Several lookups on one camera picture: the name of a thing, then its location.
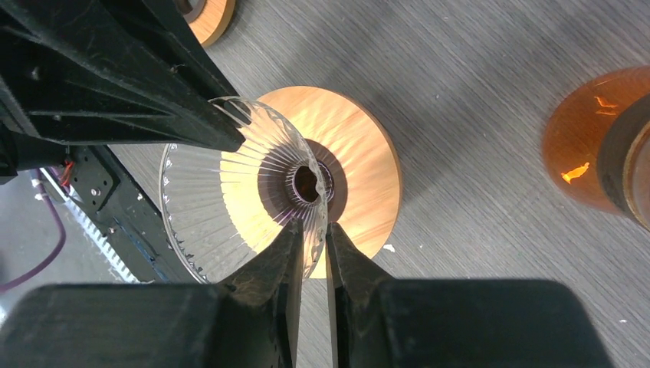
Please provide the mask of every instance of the wire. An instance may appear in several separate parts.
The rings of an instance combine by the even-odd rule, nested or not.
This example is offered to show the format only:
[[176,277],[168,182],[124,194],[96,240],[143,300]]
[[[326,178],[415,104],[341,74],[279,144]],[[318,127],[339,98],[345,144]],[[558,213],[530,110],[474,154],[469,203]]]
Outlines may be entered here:
[[38,193],[43,199],[43,202],[45,205],[48,207],[50,210],[50,213],[52,214],[52,217],[54,218],[54,222],[57,224],[57,228],[59,231],[59,240],[57,242],[57,245],[54,247],[52,252],[41,262],[39,263],[36,267],[32,268],[31,270],[25,272],[23,275],[9,281],[6,284],[0,285],[0,294],[5,293],[6,291],[9,291],[20,284],[23,284],[27,280],[33,278],[36,276],[38,273],[43,271],[47,266],[52,263],[52,261],[61,253],[61,249],[63,249],[63,246],[65,244],[65,227],[63,226],[63,222],[61,221],[61,217],[59,216],[57,210],[54,208],[54,205],[52,204],[52,201],[50,200],[49,195],[47,192],[45,192],[45,187],[43,186],[43,176],[41,175],[41,172],[38,170],[33,170],[31,172],[31,175],[33,178],[36,180],[36,188],[38,189]]

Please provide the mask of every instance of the wooden coaster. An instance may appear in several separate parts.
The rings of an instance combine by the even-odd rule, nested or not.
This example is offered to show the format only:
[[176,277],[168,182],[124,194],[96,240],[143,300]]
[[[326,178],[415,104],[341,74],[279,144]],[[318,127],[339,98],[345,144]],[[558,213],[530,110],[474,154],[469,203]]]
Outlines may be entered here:
[[217,41],[228,27],[235,10],[235,0],[200,0],[199,4],[202,9],[197,11],[196,16],[192,16],[188,24],[201,46],[207,48]]
[[[402,198],[402,173],[388,133],[359,104],[322,88],[286,87],[258,100],[298,129],[332,176],[329,221],[339,222],[363,254],[376,255],[395,225]],[[248,234],[241,236],[256,244]],[[311,277],[326,277],[324,256]]]

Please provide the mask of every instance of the orange glass container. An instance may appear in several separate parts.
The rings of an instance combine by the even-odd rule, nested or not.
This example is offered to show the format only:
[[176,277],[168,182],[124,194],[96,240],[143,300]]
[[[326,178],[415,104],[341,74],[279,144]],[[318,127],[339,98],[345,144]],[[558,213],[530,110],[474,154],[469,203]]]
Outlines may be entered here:
[[570,198],[650,228],[650,66],[597,77],[555,110],[542,156]]

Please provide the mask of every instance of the gray floor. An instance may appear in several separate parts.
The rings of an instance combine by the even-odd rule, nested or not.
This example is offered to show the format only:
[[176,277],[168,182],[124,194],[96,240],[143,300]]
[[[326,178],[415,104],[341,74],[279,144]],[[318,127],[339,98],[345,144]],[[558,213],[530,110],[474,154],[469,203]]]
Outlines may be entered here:
[[[58,230],[45,204],[34,198],[36,189],[23,172],[0,186],[0,284],[31,270],[54,249]],[[115,282],[110,266],[86,237],[72,214],[57,205],[67,240],[56,259],[24,284],[0,294],[0,312],[10,311],[26,292],[54,283]]]
[[[238,4],[208,53],[242,95],[326,87],[363,103],[391,134],[404,201],[389,240],[396,251],[377,263],[404,277],[560,280],[618,366],[650,366],[650,235],[565,199],[539,151],[570,91],[650,62],[650,2]],[[155,196],[160,147],[116,152]],[[299,366],[330,366],[324,291],[305,285]]]

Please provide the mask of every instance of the purple cable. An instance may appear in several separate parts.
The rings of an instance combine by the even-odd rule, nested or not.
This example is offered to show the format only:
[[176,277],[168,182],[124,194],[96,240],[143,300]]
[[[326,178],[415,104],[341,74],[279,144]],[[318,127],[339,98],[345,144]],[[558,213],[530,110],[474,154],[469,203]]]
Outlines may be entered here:
[[38,192],[43,197],[43,202],[50,210],[52,217],[54,217],[54,222],[56,222],[57,228],[59,230],[59,241],[57,243],[57,246],[54,247],[54,250],[52,250],[49,256],[47,256],[46,259],[44,259],[36,267],[25,272],[23,275],[9,281],[8,283],[0,285],[0,294],[19,286],[20,284],[26,282],[30,278],[36,276],[39,272],[43,271],[47,266],[50,265],[50,263],[52,263],[52,261],[59,255],[59,253],[61,253],[61,249],[63,249],[63,245],[65,244],[65,227],[63,226],[61,217],[59,217],[57,210],[54,208],[54,205],[50,200],[50,196],[48,195],[47,192],[45,192],[45,187],[41,182],[43,180],[43,176],[40,171],[35,170],[32,173],[32,177],[35,177],[39,181],[38,185],[36,185],[36,188],[38,189]]

